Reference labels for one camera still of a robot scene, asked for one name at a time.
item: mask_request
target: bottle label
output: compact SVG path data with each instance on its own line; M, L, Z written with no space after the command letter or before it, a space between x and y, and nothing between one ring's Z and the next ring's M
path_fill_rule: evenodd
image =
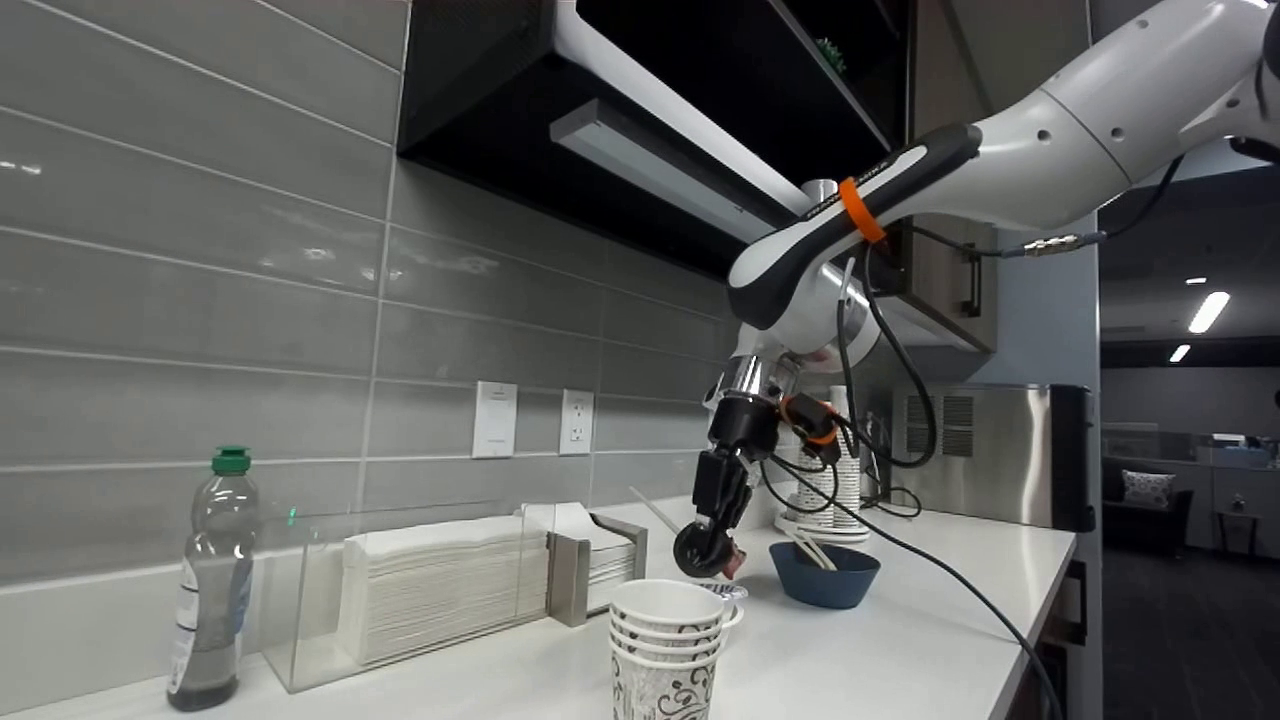
M174 646L168 646L168 691L178 691L194 669L198 653L198 624L202 624L202 578L198 566L180 566L180 597L174 610Z

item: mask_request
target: plastic water bottle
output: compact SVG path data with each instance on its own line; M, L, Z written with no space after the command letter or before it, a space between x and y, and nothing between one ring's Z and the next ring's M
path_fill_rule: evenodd
M260 498L249 452L214 456L214 477L194 498L194 540L180 566L168 703L180 713L235 697L241 631L260 536Z

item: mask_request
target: orange ring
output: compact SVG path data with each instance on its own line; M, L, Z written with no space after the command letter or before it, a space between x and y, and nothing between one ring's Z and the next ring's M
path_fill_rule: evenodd
M866 193L857 187L853 176L840 183L840 204L846 204L853 228L857 228L870 244L884 244L884 225L876 221L876 211L870 206L870 201L866 201Z

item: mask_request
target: ceiling light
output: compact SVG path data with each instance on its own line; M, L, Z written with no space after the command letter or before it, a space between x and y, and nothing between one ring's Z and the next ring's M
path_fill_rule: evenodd
M679 157L663 148L663 139L605 107L602 101L589 101L585 107L560 117L551 122L551 139L735 240L761 240L772 232L772 225L750 211L750 204L731 187L716 187L710 173L679 166Z
M1189 351L1194 351L1194 344L1180 344L1180 347L1170 357L1170 365L1185 365Z
M1206 337L1229 305L1231 305L1231 293L1209 293L1206 305L1198 308L1189 333Z

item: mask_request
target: gray tile backsplash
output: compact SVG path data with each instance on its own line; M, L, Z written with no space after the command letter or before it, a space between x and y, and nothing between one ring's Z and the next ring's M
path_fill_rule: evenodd
M168 564L221 443L269 543L690 493L721 285L393 150L410 0L0 2L0 582ZM517 456L467 459L475 380ZM595 443L560 456L560 393Z

